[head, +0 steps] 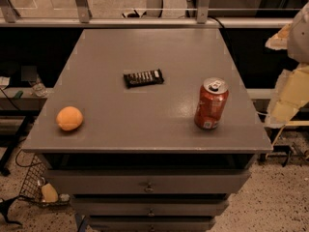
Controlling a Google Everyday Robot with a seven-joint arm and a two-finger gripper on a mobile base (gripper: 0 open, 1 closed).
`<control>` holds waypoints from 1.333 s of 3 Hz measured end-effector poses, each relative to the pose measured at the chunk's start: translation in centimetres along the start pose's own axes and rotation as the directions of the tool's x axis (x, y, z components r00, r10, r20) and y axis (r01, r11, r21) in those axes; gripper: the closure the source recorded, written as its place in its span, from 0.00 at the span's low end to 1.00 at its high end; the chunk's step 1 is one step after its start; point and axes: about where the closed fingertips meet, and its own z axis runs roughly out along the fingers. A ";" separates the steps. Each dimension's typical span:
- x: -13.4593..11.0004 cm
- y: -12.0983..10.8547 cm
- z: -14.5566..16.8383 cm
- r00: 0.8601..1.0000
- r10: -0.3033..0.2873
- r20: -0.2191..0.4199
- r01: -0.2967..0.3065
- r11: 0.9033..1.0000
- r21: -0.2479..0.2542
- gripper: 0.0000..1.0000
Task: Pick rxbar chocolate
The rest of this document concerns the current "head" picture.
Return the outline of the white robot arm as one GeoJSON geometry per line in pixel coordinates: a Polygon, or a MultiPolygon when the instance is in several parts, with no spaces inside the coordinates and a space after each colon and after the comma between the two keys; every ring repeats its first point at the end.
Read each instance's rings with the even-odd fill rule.
{"type": "Polygon", "coordinates": [[[288,57],[298,62],[293,71],[283,70],[276,81],[267,107],[265,126],[281,128],[309,102],[309,3],[269,38],[266,47],[286,49],[288,57]]]}

